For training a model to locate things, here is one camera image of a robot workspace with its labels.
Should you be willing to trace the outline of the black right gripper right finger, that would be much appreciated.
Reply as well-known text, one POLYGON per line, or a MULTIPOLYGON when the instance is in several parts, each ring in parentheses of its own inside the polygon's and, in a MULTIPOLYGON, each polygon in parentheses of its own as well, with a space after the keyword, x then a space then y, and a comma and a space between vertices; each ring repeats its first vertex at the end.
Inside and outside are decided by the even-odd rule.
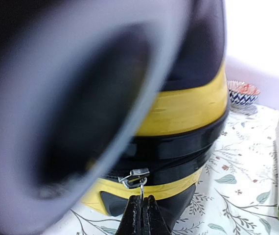
POLYGON ((158 204, 153 195, 144 198, 141 207, 142 235, 170 235, 158 204))

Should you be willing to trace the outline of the yellow Pikachu suitcase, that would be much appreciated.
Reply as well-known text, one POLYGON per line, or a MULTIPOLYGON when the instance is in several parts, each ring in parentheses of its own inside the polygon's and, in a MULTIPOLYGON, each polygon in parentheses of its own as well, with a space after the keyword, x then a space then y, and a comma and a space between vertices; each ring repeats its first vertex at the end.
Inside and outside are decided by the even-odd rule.
POLYGON ((225 44, 222 0, 0 0, 0 235, 150 195, 172 233, 229 113, 225 44))

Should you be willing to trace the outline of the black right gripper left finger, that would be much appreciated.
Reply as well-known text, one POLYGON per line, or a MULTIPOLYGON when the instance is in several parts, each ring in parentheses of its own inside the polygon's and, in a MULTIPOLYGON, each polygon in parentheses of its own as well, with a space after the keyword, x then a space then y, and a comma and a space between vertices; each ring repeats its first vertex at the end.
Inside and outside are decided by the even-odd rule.
POLYGON ((115 235, 141 234, 141 197, 131 196, 115 235))

